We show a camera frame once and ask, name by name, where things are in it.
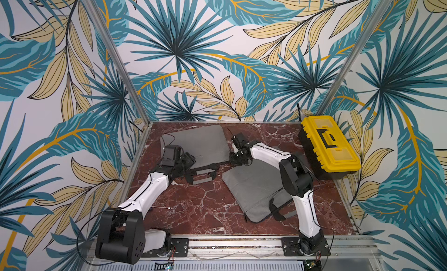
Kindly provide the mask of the front aluminium rail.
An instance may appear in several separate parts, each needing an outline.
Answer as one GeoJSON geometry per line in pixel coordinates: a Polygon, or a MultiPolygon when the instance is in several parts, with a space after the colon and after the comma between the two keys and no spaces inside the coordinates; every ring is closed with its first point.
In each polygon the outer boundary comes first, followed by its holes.
{"type": "Polygon", "coordinates": [[[331,246],[329,256],[286,257],[281,248],[281,238],[294,236],[186,236],[174,235],[173,238],[188,238],[189,252],[187,260],[220,259],[380,259],[381,254],[370,236],[330,235],[327,243],[331,246]]]}

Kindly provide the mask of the left aluminium frame post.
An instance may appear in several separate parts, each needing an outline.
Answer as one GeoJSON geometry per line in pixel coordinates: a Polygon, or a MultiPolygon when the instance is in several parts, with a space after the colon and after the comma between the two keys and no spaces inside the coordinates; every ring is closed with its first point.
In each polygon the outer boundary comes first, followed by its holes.
{"type": "Polygon", "coordinates": [[[133,100],[136,110],[138,111],[140,117],[142,118],[145,126],[150,125],[150,119],[147,117],[146,110],[143,108],[141,101],[138,98],[137,92],[135,90],[135,86],[128,74],[128,71],[125,68],[125,65],[119,55],[118,49],[111,37],[109,29],[107,27],[106,21],[102,19],[102,15],[100,13],[100,9],[94,0],[81,0],[84,3],[84,6],[90,15],[90,18],[97,28],[97,31],[104,43],[106,50],[108,51],[112,62],[114,63],[123,83],[128,90],[130,98],[133,100]]]}

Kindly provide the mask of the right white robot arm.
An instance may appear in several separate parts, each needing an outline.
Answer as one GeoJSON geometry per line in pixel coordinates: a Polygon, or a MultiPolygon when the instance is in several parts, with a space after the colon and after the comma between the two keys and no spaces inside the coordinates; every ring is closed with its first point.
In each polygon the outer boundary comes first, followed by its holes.
{"type": "Polygon", "coordinates": [[[242,133],[232,137],[230,161],[245,165],[257,159],[279,170],[283,189],[292,197],[299,219],[299,251],[303,255],[330,254],[331,246],[318,223],[313,201],[313,173],[298,154],[283,152],[259,141],[250,142],[242,133]]]}

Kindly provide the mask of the aluminium frame post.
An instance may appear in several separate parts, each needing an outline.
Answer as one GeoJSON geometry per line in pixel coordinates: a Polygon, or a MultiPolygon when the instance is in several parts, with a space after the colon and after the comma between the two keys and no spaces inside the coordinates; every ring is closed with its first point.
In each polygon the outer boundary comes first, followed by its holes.
{"type": "Polygon", "coordinates": [[[135,90],[135,86],[128,74],[128,71],[125,68],[125,65],[119,55],[118,49],[111,37],[109,29],[107,27],[106,21],[102,19],[102,15],[100,13],[100,9],[94,0],[81,0],[84,3],[84,6],[90,15],[90,18],[97,28],[97,31],[104,43],[106,50],[108,51],[112,62],[114,63],[123,83],[128,90],[130,98],[133,100],[136,110],[138,111],[140,117],[142,118],[145,126],[150,125],[150,119],[147,117],[146,110],[143,108],[141,101],[138,98],[137,92],[135,90]]]}
{"type": "Polygon", "coordinates": [[[339,88],[342,84],[342,81],[345,79],[346,75],[348,74],[352,64],[357,59],[358,55],[361,54],[366,43],[368,42],[370,37],[375,32],[378,24],[381,22],[383,15],[386,13],[386,11],[387,11],[389,5],[392,3],[392,1],[393,0],[380,0],[377,4],[377,8],[371,12],[371,18],[368,20],[367,24],[365,25],[364,30],[359,34],[359,37],[358,37],[356,43],[353,45],[352,50],[350,51],[349,55],[347,56],[343,66],[341,67],[340,72],[338,73],[333,84],[327,91],[325,98],[321,101],[315,115],[322,116],[325,114],[325,111],[328,109],[329,105],[331,104],[332,100],[334,99],[337,91],[339,90],[339,88]]]}

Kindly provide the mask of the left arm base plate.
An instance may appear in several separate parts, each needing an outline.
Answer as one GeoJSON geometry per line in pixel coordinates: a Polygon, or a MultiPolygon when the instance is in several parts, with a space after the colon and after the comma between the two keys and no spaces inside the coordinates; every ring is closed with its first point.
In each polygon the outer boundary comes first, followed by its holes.
{"type": "Polygon", "coordinates": [[[173,238],[168,240],[164,247],[152,251],[151,255],[155,258],[186,258],[189,252],[189,242],[188,238],[173,238]]]}

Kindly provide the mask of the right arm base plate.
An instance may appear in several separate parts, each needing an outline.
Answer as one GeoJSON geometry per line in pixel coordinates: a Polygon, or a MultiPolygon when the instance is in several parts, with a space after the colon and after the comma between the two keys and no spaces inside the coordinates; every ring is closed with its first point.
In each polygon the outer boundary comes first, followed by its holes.
{"type": "Polygon", "coordinates": [[[281,248],[286,257],[319,257],[331,254],[326,238],[283,237],[281,248]]]}

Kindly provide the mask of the right aluminium frame post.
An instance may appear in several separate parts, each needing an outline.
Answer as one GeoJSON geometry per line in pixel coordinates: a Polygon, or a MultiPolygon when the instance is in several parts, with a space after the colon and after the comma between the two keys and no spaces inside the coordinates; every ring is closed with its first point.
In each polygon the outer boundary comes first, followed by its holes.
{"type": "Polygon", "coordinates": [[[357,59],[358,55],[361,54],[366,43],[368,42],[370,37],[375,32],[378,24],[381,22],[383,15],[386,13],[386,11],[387,11],[389,5],[392,3],[392,1],[393,0],[380,0],[377,4],[377,8],[371,12],[371,18],[368,20],[367,24],[365,25],[364,30],[359,34],[359,37],[358,37],[356,43],[353,45],[352,50],[350,51],[349,55],[347,56],[343,66],[341,67],[340,72],[338,73],[333,84],[327,91],[325,98],[321,101],[315,115],[322,116],[325,114],[325,111],[328,109],[329,105],[331,104],[332,100],[334,99],[337,91],[339,90],[339,88],[342,84],[342,81],[345,79],[346,75],[348,74],[352,64],[357,59]]]}

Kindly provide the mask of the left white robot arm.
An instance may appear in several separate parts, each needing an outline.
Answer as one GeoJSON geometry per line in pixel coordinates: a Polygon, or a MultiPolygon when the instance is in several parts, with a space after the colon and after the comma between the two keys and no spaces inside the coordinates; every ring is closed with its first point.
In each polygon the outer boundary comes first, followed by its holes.
{"type": "Polygon", "coordinates": [[[165,155],[140,188],[116,209],[99,218],[95,256],[113,262],[135,264],[144,254],[171,249],[168,232],[144,228],[144,217],[174,179],[185,176],[195,164],[189,153],[165,155]]]}

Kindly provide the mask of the grey laptop bag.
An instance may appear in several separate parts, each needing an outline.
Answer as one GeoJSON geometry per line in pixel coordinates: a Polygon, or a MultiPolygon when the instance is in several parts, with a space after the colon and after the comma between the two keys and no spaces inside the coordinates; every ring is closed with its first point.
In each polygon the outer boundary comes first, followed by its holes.
{"type": "Polygon", "coordinates": [[[162,147],[171,144],[179,145],[195,158],[195,164],[185,176],[189,184],[213,181],[219,167],[229,162],[230,149],[220,125],[207,125],[164,134],[160,142],[162,147]]]}
{"type": "Polygon", "coordinates": [[[281,180],[279,162],[291,156],[258,143],[248,152],[253,158],[248,165],[236,166],[222,174],[222,180],[239,204],[245,217],[260,223],[270,216],[278,222],[297,215],[295,210],[285,215],[280,209],[292,203],[281,180]]]}

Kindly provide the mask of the yellow black toolbox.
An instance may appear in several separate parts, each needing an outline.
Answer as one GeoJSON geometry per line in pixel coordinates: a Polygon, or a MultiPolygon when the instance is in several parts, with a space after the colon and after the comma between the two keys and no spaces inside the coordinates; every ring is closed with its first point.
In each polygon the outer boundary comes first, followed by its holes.
{"type": "Polygon", "coordinates": [[[343,179],[361,169],[359,156],[331,116],[304,118],[299,140],[318,180],[343,179]]]}

